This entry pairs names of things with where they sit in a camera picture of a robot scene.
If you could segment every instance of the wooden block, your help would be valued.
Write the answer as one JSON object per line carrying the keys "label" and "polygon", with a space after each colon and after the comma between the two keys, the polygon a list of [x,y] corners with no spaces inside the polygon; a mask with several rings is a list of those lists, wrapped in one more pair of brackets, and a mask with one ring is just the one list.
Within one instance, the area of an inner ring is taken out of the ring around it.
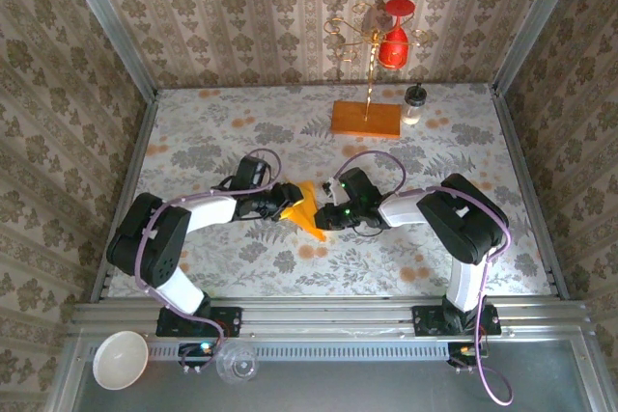
{"label": "wooden block", "polygon": [[399,139],[401,106],[372,103],[365,121],[365,105],[362,101],[335,101],[330,131],[333,134]]}

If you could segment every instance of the metal frame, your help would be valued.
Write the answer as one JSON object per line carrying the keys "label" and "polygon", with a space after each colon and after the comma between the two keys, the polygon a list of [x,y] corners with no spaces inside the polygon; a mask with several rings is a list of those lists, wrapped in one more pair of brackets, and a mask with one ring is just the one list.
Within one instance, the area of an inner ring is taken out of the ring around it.
{"label": "metal frame", "polygon": [[500,93],[506,94],[558,1],[534,0],[493,81]]}
{"label": "metal frame", "polygon": [[569,291],[567,284],[565,283],[562,270],[560,270],[560,264],[556,253],[551,243],[549,236],[548,226],[541,212],[541,205],[534,191],[534,185],[532,178],[528,172],[528,167],[525,163],[523,151],[521,150],[520,139],[515,131],[515,125],[511,119],[511,113],[507,106],[504,96],[499,92],[492,92],[493,105],[495,111],[500,120],[500,126],[502,127],[502,133],[504,134],[504,140],[506,141],[506,147],[511,156],[511,162],[515,169],[515,176],[520,184],[521,196],[523,197],[523,203],[528,211],[528,217],[530,218],[530,225],[532,232],[534,233],[537,245],[539,246],[539,252],[541,259],[549,266],[550,275],[553,277],[553,282],[558,291],[558,295],[562,299],[569,299]]}
{"label": "metal frame", "polygon": [[[135,142],[135,149],[133,150],[133,155],[131,156],[131,161],[128,164],[128,169],[126,171],[123,191],[120,194],[120,199],[118,200],[118,205],[116,206],[116,212],[114,213],[114,218],[112,219],[112,224],[109,228],[106,243],[109,243],[112,239],[116,228],[125,217],[126,211],[128,210],[128,207],[133,199],[133,194],[137,188],[137,180],[139,180],[139,173],[142,169],[142,163],[144,162],[144,156],[146,155],[148,141],[151,137],[153,126],[155,125],[157,109],[157,102],[154,102],[152,105],[146,107],[146,113],[144,114],[142,125],[139,128],[139,135],[137,136],[137,141]],[[96,303],[99,301],[103,291],[103,285],[105,284],[105,280],[110,272],[111,264],[107,262],[107,259],[105,258],[106,251],[107,248],[105,248],[100,265],[98,266],[97,278],[95,279],[93,290],[90,295],[91,303]]]}
{"label": "metal frame", "polygon": [[[469,341],[469,337],[416,338],[412,306],[439,304],[438,298],[249,298],[214,300],[214,306],[244,309],[240,337],[254,343],[375,343],[414,346],[427,342]],[[502,335],[492,343],[568,341],[582,393],[591,410],[615,411],[616,398],[604,368],[593,325],[580,301],[552,296],[495,297]],[[93,342],[118,330],[141,333],[149,343],[185,343],[155,335],[159,306],[150,299],[110,299],[78,305],[59,363],[46,412],[72,410]]]}
{"label": "metal frame", "polygon": [[86,2],[125,64],[135,86],[146,102],[152,104],[155,101],[155,83],[111,1],[86,0]]}

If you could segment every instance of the floral tablecloth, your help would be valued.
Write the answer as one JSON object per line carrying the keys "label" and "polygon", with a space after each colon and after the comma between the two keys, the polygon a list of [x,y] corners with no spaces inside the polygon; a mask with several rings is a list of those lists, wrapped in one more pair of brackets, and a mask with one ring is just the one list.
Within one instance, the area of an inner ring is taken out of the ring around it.
{"label": "floral tablecloth", "polygon": [[[378,85],[374,101],[399,103],[406,87]],[[416,126],[402,125],[398,140],[329,132],[333,101],[362,101],[362,85],[163,91],[137,193],[171,199],[205,190],[258,147],[280,154],[286,179],[310,179],[318,186],[355,153],[388,151],[406,166],[406,187],[437,184],[458,172],[504,209],[514,244],[492,269],[490,294],[549,294],[488,86],[425,87],[425,114]],[[382,192],[400,178],[384,158],[368,155],[355,165]],[[317,190],[323,204],[326,197]],[[290,221],[254,221],[191,233],[181,267],[199,287],[220,297],[441,295],[451,261],[427,225],[372,238],[327,233],[321,243]],[[132,278],[117,271],[108,296],[137,294]]]}

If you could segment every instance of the yellow plastic toy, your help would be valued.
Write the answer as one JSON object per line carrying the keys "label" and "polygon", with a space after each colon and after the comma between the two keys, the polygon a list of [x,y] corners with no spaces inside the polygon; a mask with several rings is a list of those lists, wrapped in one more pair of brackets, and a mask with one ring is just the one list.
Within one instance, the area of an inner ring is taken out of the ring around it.
{"label": "yellow plastic toy", "polygon": [[289,219],[319,241],[326,241],[324,233],[316,228],[316,220],[314,219],[316,212],[318,212],[318,202],[316,202],[316,190],[313,182],[306,180],[297,186],[302,192],[303,200],[284,209],[281,213],[281,219]]}

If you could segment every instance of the jar lid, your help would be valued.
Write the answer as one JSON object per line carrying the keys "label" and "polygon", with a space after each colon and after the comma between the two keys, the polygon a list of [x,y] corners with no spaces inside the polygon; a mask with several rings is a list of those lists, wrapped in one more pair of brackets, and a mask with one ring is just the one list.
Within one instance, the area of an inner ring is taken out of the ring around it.
{"label": "jar lid", "polygon": [[427,98],[427,91],[420,84],[408,87],[404,101],[410,106],[423,106]]}

